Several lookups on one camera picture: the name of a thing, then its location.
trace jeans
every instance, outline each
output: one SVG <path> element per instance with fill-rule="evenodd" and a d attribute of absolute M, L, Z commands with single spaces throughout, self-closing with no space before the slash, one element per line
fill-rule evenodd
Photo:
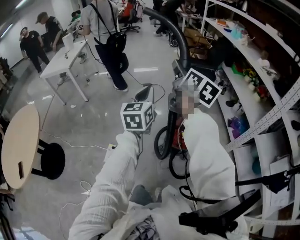
<path fill-rule="evenodd" d="M 100 43 L 95 47 L 102 63 L 112 77 L 114 85 L 120 90 L 125 90 L 128 86 L 120 70 L 120 56 L 111 53 L 105 44 Z"/>
<path fill-rule="evenodd" d="M 142 206 L 146 206 L 149 203 L 153 203 L 153 199 L 150 193 L 145 189 L 143 185 L 137 185 L 134 188 L 129 200 Z M 161 192 L 159 193 L 156 202 L 161 203 Z"/>
<path fill-rule="evenodd" d="M 38 73 L 42 72 L 41 65 L 39 64 L 38 57 L 46 64 L 49 64 L 49 59 L 42 48 L 38 48 L 31 56 L 29 56 L 32 61 L 34 67 L 36 68 Z"/>

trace white cable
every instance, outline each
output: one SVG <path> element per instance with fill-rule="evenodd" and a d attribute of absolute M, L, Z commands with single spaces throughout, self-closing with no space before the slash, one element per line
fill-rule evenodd
<path fill-rule="evenodd" d="M 90 189 L 92 188 L 92 185 L 89 184 L 90 189 L 88 190 L 88 189 L 86 189 L 85 187 L 82 186 L 82 183 L 83 183 L 83 182 L 85 182 L 85 183 L 87 183 L 87 184 L 89 184 L 89 183 L 86 182 L 86 181 L 81 181 L 81 182 L 80 182 L 80 186 L 81 186 L 85 191 L 88 192 L 88 197 L 87 197 L 83 202 L 81 202 L 81 203 L 79 203 L 79 204 L 75 204 L 75 203 L 71 203 L 71 202 L 66 203 L 66 205 L 63 206 L 63 207 L 60 209 L 60 215 L 58 216 L 59 225 L 60 225 L 60 216 L 61 216 L 62 210 L 63 210 L 68 204 L 73 205 L 73 206 L 79 206 L 80 204 L 84 203 L 84 202 L 89 198 L 89 196 L 90 196 Z M 61 229 L 61 225 L 60 225 L 60 231 L 61 231 L 62 236 L 64 237 L 64 239 L 67 240 L 66 237 L 65 237 L 65 235 L 64 235 L 64 233 L 63 233 L 63 231 L 62 231 L 62 229 Z"/>
<path fill-rule="evenodd" d="M 100 147 L 100 146 L 98 146 L 98 145 L 94 145 L 94 146 L 72 146 L 72 145 L 69 144 L 67 141 L 63 140 L 61 137 L 56 137 L 56 136 L 54 136 L 54 135 L 48 133 L 48 132 L 45 131 L 45 130 L 42 130 L 42 131 L 44 131 L 45 133 L 47 133 L 47 134 L 48 134 L 49 136 L 51 136 L 51 137 L 61 139 L 64 143 L 68 144 L 68 145 L 69 145 L 70 147 L 72 147 L 72 148 L 94 148 L 94 147 L 97 147 L 97 148 L 101 148 L 101 149 L 107 150 L 107 148 L 103 148 L 103 147 Z"/>

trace wire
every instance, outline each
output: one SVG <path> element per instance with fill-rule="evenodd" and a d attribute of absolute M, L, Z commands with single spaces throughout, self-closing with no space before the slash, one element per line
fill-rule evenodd
<path fill-rule="evenodd" d="M 103 147 L 100 147 L 100 146 L 98 146 L 98 145 L 94 145 L 94 146 L 73 146 L 73 145 L 69 144 L 67 141 L 63 140 L 61 137 L 56 137 L 56 136 L 54 136 L 54 135 L 48 133 L 48 132 L 45 131 L 45 130 L 42 130 L 42 131 L 44 131 L 45 133 L 47 133 L 47 134 L 48 134 L 49 136 L 51 136 L 51 137 L 61 139 L 64 143 L 68 144 L 68 145 L 69 145 L 70 147 L 72 147 L 72 148 L 94 148 L 94 147 L 96 147 L 96 148 L 101 148 L 101 149 L 107 150 L 107 148 L 103 148 Z"/>
<path fill-rule="evenodd" d="M 163 95 L 162 95 L 158 100 L 156 100 L 156 101 L 154 102 L 154 104 L 155 104 L 155 103 L 157 103 L 160 99 L 162 99 L 162 98 L 165 96 L 165 89 L 164 89 L 161 85 L 156 84 L 156 83 L 151 83 L 151 85 L 159 86 L 159 87 L 161 87 L 161 89 L 164 91 Z"/>
<path fill-rule="evenodd" d="M 91 50 L 91 48 L 90 48 L 90 45 L 88 44 L 88 41 L 86 40 L 85 36 L 83 36 L 83 37 L 84 37 L 84 40 L 85 40 L 86 44 L 88 45 L 88 47 L 89 47 L 89 49 L 90 49 L 90 52 L 91 52 L 91 54 L 93 55 L 94 59 L 104 66 L 104 64 L 103 64 L 102 62 L 100 62 L 100 60 L 97 59 L 97 58 L 95 57 L 95 55 L 93 54 L 93 52 L 92 52 L 92 50 Z"/>
<path fill-rule="evenodd" d="M 61 214 L 62 214 L 62 210 L 63 210 L 68 204 L 73 205 L 73 206 L 79 206 L 80 204 L 84 203 L 84 202 L 89 198 L 89 196 L 90 196 L 90 189 L 86 189 L 86 188 L 82 185 L 83 182 L 87 183 L 87 184 L 90 186 L 90 189 L 92 188 L 92 185 L 91 185 L 90 183 L 86 182 L 86 181 L 81 181 L 81 182 L 80 182 L 80 186 L 81 186 L 85 191 L 88 192 L 88 197 L 87 197 L 83 202 L 78 203 L 78 204 L 72 203 L 72 202 L 66 203 L 66 205 L 63 206 L 63 207 L 60 209 L 60 214 L 59 214 L 59 216 L 58 216 L 59 225 L 60 225 L 60 216 L 61 216 Z M 62 231 L 62 229 L 61 229 L 61 225 L 60 225 L 60 231 L 61 231 L 62 236 L 64 237 L 64 239 L 67 240 L 66 237 L 65 237 L 65 235 L 64 235 L 64 233 L 63 233 L 63 231 Z"/>
<path fill-rule="evenodd" d="M 177 141 L 178 141 L 178 146 L 179 146 L 179 149 L 180 149 L 180 151 L 181 151 L 181 153 L 182 153 L 182 156 L 183 156 L 183 158 L 186 160 L 185 177 L 186 177 L 187 187 L 188 187 L 188 190 L 189 190 L 189 192 L 190 192 L 190 194 L 191 194 L 191 196 L 192 196 L 192 198 L 193 198 L 192 201 L 193 201 L 194 208 L 195 208 L 195 210 L 197 210 L 196 205 L 198 205 L 198 203 L 197 203 L 197 201 L 195 200 L 195 196 L 194 196 L 194 194 L 193 194 L 193 192 L 192 192 L 192 190 L 191 190 L 191 188 L 190 188 L 190 186 L 189 186 L 189 184 L 188 184 L 188 159 L 187 159 L 187 157 L 184 155 L 184 153 L 183 153 L 183 151 L 182 151 L 182 148 L 181 148 L 181 145 L 180 145 L 180 142 L 179 142 L 179 132 L 180 132 L 180 128 L 181 128 L 182 124 L 184 123 L 184 121 L 185 121 L 185 119 L 181 122 L 180 126 L 178 127 L 178 131 L 177 131 Z"/>
<path fill-rule="evenodd" d="M 141 84 L 138 80 L 136 80 L 135 77 L 132 76 L 132 78 L 133 78 L 138 84 L 144 86 L 144 84 Z"/>

